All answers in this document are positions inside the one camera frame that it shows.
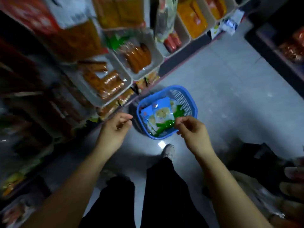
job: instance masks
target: person's left hand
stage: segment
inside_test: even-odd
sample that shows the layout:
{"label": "person's left hand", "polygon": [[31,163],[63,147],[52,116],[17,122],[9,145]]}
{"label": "person's left hand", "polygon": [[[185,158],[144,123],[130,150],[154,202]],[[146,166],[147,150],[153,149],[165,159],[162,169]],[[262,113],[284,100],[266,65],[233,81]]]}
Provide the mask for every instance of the person's left hand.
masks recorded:
{"label": "person's left hand", "polygon": [[101,128],[97,138],[95,150],[100,152],[105,159],[109,159],[121,146],[123,140],[132,126],[133,116],[117,113]]}

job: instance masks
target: person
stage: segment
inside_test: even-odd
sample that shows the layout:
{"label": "person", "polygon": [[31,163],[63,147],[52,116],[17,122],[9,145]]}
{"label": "person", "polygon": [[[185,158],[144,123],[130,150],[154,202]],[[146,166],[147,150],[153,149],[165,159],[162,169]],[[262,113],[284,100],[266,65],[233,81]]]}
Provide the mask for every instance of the person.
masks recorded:
{"label": "person", "polygon": [[[92,153],[22,226],[23,228],[135,227],[134,184],[116,176],[107,182],[97,201],[82,218],[99,174],[120,148],[132,126],[132,116],[118,113],[101,128]],[[177,134],[203,169],[221,228],[271,228],[215,154],[205,125],[191,117],[175,120]],[[147,170],[141,227],[208,227],[194,207],[186,183],[170,160],[174,148]]]}

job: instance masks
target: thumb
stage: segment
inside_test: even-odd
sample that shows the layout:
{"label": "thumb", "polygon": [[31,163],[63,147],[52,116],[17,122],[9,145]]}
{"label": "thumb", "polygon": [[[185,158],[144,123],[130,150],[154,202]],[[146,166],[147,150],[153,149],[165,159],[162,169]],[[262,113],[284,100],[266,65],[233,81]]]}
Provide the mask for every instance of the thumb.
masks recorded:
{"label": "thumb", "polygon": [[190,130],[187,129],[187,127],[183,124],[183,123],[179,123],[176,125],[176,128],[179,130],[179,132],[181,132],[182,135],[187,135],[189,133],[191,133]]}
{"label": "thumb", "polygon": [[119,133],[122,134],[123,136],[125,136],[128,132],[128,130],[131,128],[132,126],[132,121],[128,120],[119,130]]}

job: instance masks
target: person's right hand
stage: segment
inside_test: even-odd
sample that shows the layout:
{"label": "person's right hand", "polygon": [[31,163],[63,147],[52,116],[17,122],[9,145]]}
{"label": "person's right hand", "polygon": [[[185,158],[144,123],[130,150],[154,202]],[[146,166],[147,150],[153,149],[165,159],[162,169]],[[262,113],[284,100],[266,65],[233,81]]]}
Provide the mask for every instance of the person's right hand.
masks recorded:
{"label": "person's right hand", "polygon": [[196,156],[204,158],[214,155],[207,128],[204,123],[192,116],[179,117],[175,119],[175,128],[180,134],[188,149]]}

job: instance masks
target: forearm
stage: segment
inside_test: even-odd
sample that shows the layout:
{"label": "forearm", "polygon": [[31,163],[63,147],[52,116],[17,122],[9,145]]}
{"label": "forearm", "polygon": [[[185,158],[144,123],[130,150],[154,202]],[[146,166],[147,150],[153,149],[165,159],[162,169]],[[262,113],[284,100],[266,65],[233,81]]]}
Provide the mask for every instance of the forearm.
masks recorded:
{"label": "forearm", "polygon": [[214,210],[221,228],[272,226],[248,198],[214,152],[196,157],[206,177]]}
{"label": "forearm", "polygon": [[106,157],[93,151],[22,228],[78,227]]}

